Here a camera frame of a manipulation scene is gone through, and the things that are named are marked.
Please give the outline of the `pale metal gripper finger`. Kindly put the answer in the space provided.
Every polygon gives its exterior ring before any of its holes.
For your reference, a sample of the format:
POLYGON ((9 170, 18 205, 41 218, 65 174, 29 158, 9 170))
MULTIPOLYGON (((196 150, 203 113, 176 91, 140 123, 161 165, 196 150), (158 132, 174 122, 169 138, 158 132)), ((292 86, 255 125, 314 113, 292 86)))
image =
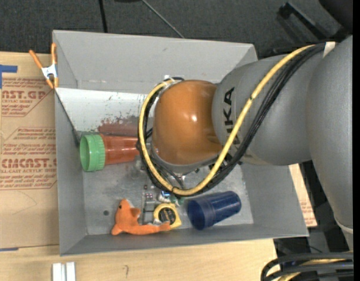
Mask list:
POLYGON ((143 206, 142 206, 142 223, 148 224, 153 222, 153 213, 155 210, 156 198, 153 191, 147 191, 143 194, 143 206))

